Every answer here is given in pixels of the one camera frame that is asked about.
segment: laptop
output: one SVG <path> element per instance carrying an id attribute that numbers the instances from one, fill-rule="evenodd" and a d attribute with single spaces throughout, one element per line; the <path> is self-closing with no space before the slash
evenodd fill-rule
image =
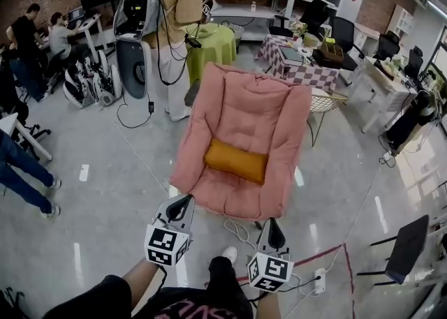
<path id="1" fill-rule="evenodd" d="M 68 28 L 73 30 L 76 27 L 76 22 L 78 21 L 84 22 L 85 20 L 85 12 L 82 6 L 80 8 L 73 9 L 68 12 Z"/>

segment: pink armchair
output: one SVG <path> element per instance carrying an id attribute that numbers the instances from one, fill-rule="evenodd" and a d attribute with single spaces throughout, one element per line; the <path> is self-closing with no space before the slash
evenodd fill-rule
<path id="1" fill-rule="evenodd" d="M 217 214 L 250 221 L 282 216 L 311 99 L 308 86 L 208 63 L 170 183 Z M 213 137 L 269 154 L 264 184 L 206 166 Z"/>

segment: power strip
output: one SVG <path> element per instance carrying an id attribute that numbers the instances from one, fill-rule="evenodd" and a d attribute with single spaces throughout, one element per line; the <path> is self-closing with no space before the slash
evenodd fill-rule
<path id="1" fill-rule="evenodd" d="M 320 276 L 320 279 L 315 280 L 315 294 L 321 294 L 326 290 L 326 270 L 324 268 L 315 271 L 315 277 Z"/>

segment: orange cushion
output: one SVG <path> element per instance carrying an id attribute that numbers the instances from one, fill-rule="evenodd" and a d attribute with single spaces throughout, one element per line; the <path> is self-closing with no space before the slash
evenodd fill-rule
<path id="1" fill-rule="evenodd" d="M 213 169 L 232 172 L 257 184 L 264 184 L 268 154 L 241 150 L 213 138 L 205 154 L 205 163 Z"/>

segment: checkered tablecloth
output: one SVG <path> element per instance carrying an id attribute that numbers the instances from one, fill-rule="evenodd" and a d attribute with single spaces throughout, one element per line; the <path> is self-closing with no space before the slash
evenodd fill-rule
<path id="1" fill-rule="evenodd" d="M 338 70 L 320 66 L 290 66 L 283 63 L 279 46 L 289 47 L 288 41 L 293 41 L 293 39 L 267 35 L 256 58 L 264 57 L 268 61 L 274 77 L 280 77 L 292 83 L 306 84 L 324 91 L 334 91 Z"/>

